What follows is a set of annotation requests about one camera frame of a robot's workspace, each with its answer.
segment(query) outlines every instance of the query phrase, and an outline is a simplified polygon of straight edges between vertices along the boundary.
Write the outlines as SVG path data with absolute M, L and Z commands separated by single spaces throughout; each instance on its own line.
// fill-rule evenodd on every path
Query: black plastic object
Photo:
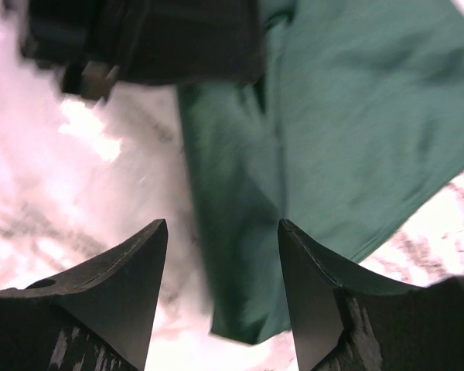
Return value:
M 280 222 L 300 371 L 463 371 L 464 277 L 417 288 L 368 271 Z
M 68 271 L 0 291 L 0 371 L 143 371 L 166 246 L 157 220 Z
M 64 93 L 108 98 L 117 80 L 148 85 L 256 82 L 265 49 L 258 0 L 2 0 L 19 48 L 59 70 Z

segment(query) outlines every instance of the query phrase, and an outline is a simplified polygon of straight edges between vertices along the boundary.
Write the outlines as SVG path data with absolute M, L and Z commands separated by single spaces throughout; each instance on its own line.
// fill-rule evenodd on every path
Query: folded cloth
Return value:
M 280 218 L 360 261 L 464 169 L 449 0 L 264 1 L 264 79 L 179 87 L 211 331 L 250 344 L 289 327 Z

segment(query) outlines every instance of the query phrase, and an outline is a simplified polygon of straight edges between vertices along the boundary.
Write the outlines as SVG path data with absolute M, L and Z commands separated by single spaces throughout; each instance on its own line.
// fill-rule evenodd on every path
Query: black mechanical part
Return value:
M 265 69 L 258 0 L 2 0 L 19 16 L 22 57 L 59 68 L 60 89 L 109 98 L 146 85 L 255 83 Z
M 0 291 L 0 371 L 143 371 L 167 238 L 156 220 L 63 273 Z
M 464 277 L 417 288 L 341 257 L 289 220 L 278 238 L 300 371 L 464 371 Z

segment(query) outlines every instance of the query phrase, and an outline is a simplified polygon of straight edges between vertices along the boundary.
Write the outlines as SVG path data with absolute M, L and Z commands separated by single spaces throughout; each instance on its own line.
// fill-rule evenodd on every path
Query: dark green fabric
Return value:
M 279 218 L 359 261 L 464 169 L 464 19 L 448 0 L 272 9 L 264 81 L 179 88 L 212 332 L 248 343 L 288 327 Z

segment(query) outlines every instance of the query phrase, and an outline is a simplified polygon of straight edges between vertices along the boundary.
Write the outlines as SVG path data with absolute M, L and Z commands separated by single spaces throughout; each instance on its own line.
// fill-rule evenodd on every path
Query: marble surface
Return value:
M 0 289 L 24 288 L 166 218 L 147 369 L 297 370 L 290 333 L 254 347 L 208 335 L 174 90 L 117 86 L 95 107 L 60 99 L 51 74 L 18 61 L 14 29 L 0 19 Z M 362 265 L 423 286 L 464 274 L 464 173 Z

